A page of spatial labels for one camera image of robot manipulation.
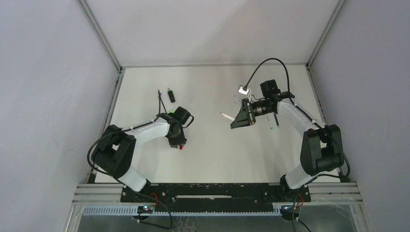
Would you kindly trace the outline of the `white marker red end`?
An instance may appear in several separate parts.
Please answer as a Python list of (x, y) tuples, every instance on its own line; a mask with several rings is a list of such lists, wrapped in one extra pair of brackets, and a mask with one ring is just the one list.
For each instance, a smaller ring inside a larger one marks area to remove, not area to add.
[(228, 114), (225, 114), (225, 113), (222, 113), (222, 112), (220, 112), (220, 114), (221, 114), (223, 117), (225, 117), (226, 119), (230, 120), (230, 121), (234, 121), (234, 120), (235, 120), (234, 117), (232, 117), (232, 116), (230, 116), (230, 115), (228, 115)]

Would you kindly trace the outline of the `white marker blue end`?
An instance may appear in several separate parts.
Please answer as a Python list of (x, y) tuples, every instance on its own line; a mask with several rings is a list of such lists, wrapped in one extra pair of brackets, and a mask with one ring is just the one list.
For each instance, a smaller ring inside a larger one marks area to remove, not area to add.
[(272, 125), (272, 121), (271, 121), (270, 115), (267, 115), (267, 120), (268, 120), (268, 124), (269, 124), (269, 129), (270, 129), (270, 130), (273, 130), (273, 125)]

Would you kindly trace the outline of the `black gel pen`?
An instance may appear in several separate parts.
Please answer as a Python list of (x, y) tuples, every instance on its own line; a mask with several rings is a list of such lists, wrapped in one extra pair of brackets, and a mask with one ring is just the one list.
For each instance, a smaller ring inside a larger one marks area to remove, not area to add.
[(277, 114), (274, 114), (274, 119), (275, 119), (275, 122), (276, 122), (276, 126), (279, 126), (279, 121), (278, 121)]

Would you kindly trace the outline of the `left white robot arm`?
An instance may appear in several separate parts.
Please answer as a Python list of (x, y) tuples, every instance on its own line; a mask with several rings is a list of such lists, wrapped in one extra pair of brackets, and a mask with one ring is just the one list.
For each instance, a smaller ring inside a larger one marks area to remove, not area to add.
[(157, 138), (166, 138), (171, 148), (182, 149), (187, 142), (184, 129), (194, 121), (194, 116), (185, 108), (178, 107), (170, 113), (159, 113), (140, 125), (120, 128), (108, 126), (101, 138), (94, 142), (87, 154), (89, 166), (108, 175), (135, 192), (150, 185), (132, 167), (134, 149)]

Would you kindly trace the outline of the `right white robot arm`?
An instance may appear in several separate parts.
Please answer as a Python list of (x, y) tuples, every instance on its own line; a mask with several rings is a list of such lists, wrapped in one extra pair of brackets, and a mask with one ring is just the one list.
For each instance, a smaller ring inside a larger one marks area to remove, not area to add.
[(260, 85), (263, 99), (250, 102), (243, 98), (241, 108), (230, 124), (231, 129), (254, 125), (256, 117), (274, 113), (285, 117), (300, 134), (302, 145), (300, 163), (280, 180), (285, 190), (299, 189), (318, 176), (343, 166), (341, 131), (336, 125), (326, 125), (314, 119), (297, 104), (295, 96), (282, 92), (275, 80)]

